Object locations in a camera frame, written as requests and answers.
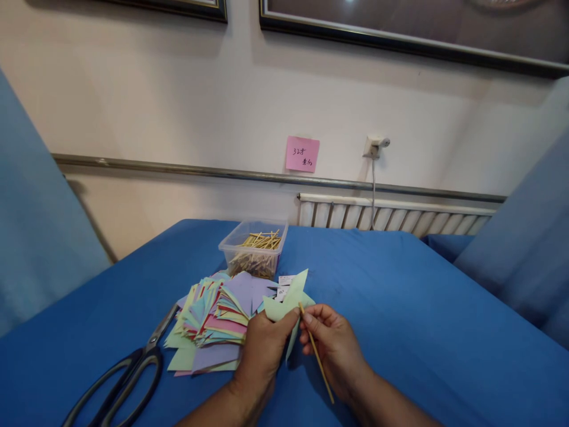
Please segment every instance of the power cord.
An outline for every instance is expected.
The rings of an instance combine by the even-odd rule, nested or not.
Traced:
[[[375,219],[375,159],[372,158],[372,178],[373,178],[373,184],[372,184],[372,226],[370,228],[371,231],[373,231],[373,220]]]

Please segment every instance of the left hand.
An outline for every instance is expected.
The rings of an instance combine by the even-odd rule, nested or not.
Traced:
[[[262,311],[249,321],[241,362],[235,371],[234,382],[240,390],[265,393],[274,385],[280,358],[287,337],[298,321],[298,307],[276,323]]]

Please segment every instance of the wall outlet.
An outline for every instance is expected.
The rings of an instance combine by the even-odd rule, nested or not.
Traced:
[[[366,146],[363,149],[363,156],[374,160],[378,159],[379,149],[389,146],[390,143],[389,138],[384,138],[380,135],[368,135]]]

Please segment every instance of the bed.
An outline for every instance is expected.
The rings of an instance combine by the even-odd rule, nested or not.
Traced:
[[[181,221],[0,339],[2,424],[60,425],[192,284],[225,267],[217,245],[235,226]],[[569,352],[415,236],[290,227],[277,275],[306,268],[306,292],[350,320],[373,369],[444,425],[569,424]],[[136,425],[176,423],[231,375],[164,371]],[[260,425],[355,423],[299,345],[276,384]]]

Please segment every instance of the plastic container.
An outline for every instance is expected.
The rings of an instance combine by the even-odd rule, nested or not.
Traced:
[[[273,280],[277,272],[280,254],[285,245],[286,233],[289,230],[287,221],[271,221],[269,219],[253,219],[240,223],[219,244],[219,250],[225,253],[229,275],[242,271],[251,276]],[[275,249],[261,249],[239,246],[251,233],[267,233],[278,231],[280,243]]]

